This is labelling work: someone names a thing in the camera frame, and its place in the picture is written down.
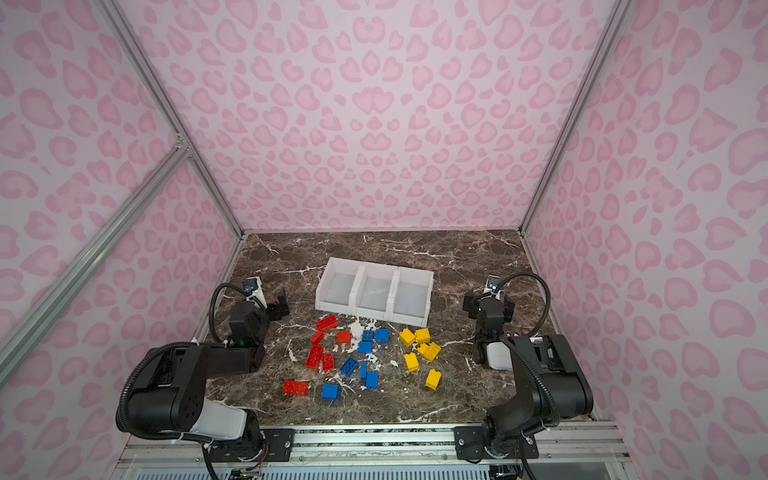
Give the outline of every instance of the white sorting tray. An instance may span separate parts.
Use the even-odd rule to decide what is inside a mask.
[[[330,257],[315,308],[423,328],[434,278],[428,270]]]

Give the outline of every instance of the black cable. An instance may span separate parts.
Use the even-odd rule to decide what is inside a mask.
[[[216,300],[219,298],[219,293],[221,293],[221,290],[224,290],[225,288],[231,288],[232,290],[237,291],[240,295],[245,296],[248,298],[250,295],[245,290],[241,289],[237,285],[233,285],[232,283],[222,283],[221,285],[217,286],[214,290],[213,296],[210,298],[210,309],[208,310],[208,330],[210,330],[210,336],[213,337],[215,341],[218,343],[221,343],[221,338],[219,338],[218,334],[216,333],[216,325],[214,321],[214,316],[216,315]],[[256,298],[255,296],[253,299],[256,301],[256,304],[261,308],[262,310],[266,310],[266,307],[263,303],[261,303],[261,300]]]
[[[536,275],[533,272],[519,272],[519,273],[513,273],[512,275],[508,276],[507,278],[503,279],[498,286],[496,287],[496,291],[502,289],[504,285],[506,285],[510,280],[513,280],[515,278],[518,278],[520,276],[529,276],[533,279],[536,279],[539,284],[541,284],[541,288],[544,290],[544,310],[541,312],[541,317],[539,317],[538,322],[536,322],[536,325],[531,329],[530,332],[526,333],[525,336],[531,337],[535,336],[538,331],[544,326],[544,324],[547,322],[547,316],[549,315],[549,307],[552,303],[552,295],[549,292],[549,285],[544,281],[543,278],[541,278],[539,275]]]
[[[525,470],[529,480],[536,480],[536,475],[533,474],[533,470],[531,470],[531,466],[528,464],[528,459],[525,458],[525,447],[523,446],[524,441],[525,439],[520,437],[520,442],[518,442],[520,445],[520,460],[523,462],[523,470]]]
[[[203,460],[205,461],[205,468],[208,469],[208,475],[210,475],[211,480],[219,480],[219,475],[217,475],[214,470],[214,463],[210,460],[208,449],[205,448],[205,445],[201,445],[200,447],[203,449]]]
[[[541,375],[539,375],[539,373],[536,371],[536,368],[522,354],[522,352],[518,350],[518,347],[516,347],[514,343],[510,342],[507,337],[502,336],[500,340],[502,341],[502,343],[504,343],[507,346],[507,348],[509,349],[510,352],[512,352],[512,354],[514,354],[516,357],[520,359],[525,369],[527,369],[528,373],[530,373],[531,376],[533,377],[533,380],[534,382],[536,382],[536,385],[538,386],[538,389],[541,391],[541,394],[546,399],[547,405],[549,405],[549,411],[552,414],[552,422],[549,425],[547,425],[547,427],[558,426],[560,424],[560,409],[558,408],[557,404],[555,404],[554,397],[552,396],[552,392],[550,392],[547,386],[544,384],[544,380],[542,379]]]

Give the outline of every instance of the brown marble surface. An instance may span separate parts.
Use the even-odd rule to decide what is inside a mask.
[[[442,347],[437,360],[429,364],[419,356],[420,370],[408,373],[403,356],[412,348],[399,340],[406,326],[336,315],[339,328],[321,343],[326,352],[336,346],[336,333],[355,321],[368,328],[389,329],[390,344],[374,344],[375,360],[367,360],[369,371],[379,372],[379,388],[362,387],[359,370],[350,379],[339,372],[347,357],[366,358],[357,351],[347,353],[349,345],[345,349],[339,346],[334,353],[336,369],[332,372],[307,369],[314,323],[328,315],[315,310],[314,304],[315,288],[329,257],[434,271],[427,327],[432,341]],[[529,269],[517,232],[509,230],[252,234],[231,282],[239,285],[249,276],[261,276],[267,301],[274,301],[277,292],[285,289],[292,313],[271,325],[260,371],[211,380],[209,397],[257,410],[263,425],[479,421],[485,408],[511,397],[515,385],[511,372],[487,370],[473,363],[470,340],[475,321],[462,312],[464,292],[481,287],[489,274],[505,276]],[[534,280],[513,281],[505,291],[516,304],[507,331],[527,332],[537,322],[544,303]],[[240,301],[236,294],[225,295],[217,313],[221,336],[228,334],[224,320],[234,302]],[[554,329],[547,322],[542,332],[553,333]],[[442,373],[436,391],[424,385],[432,368]],[[286,380],[309,382],[309,395],[284,395]],[[342,385],[339,401],[320,398],[323,383]]]

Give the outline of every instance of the pink leopard print wall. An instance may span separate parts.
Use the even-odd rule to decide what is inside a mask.
[[[517,227],[613,0],[122,2],[246,228]]]
[[[648,480],[768,478],[768,3],[643,0],[532,247]]]
[[[0,477],[108,478],[125,377],[149,348],[191,338],[233,245],[183,164],[0,391]]]
[[[0,343],[170,150],[88,0],[0,5]]]

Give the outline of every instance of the enclosure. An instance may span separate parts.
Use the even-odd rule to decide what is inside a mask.
[[[619,462],[768,478],[766,2],[6,0],[0,38],[3,478],[123,475],[128,374],[256,275],[293,314],[210,398],[314,429],[479,422],[515,386],[473,363],[462,297],[520,270]],[[304,366],[330,257],[434,273],[437,390],[387,320],[335,330],[390,330],[377,390]],[[523,333],[540,290],[507,293]]]

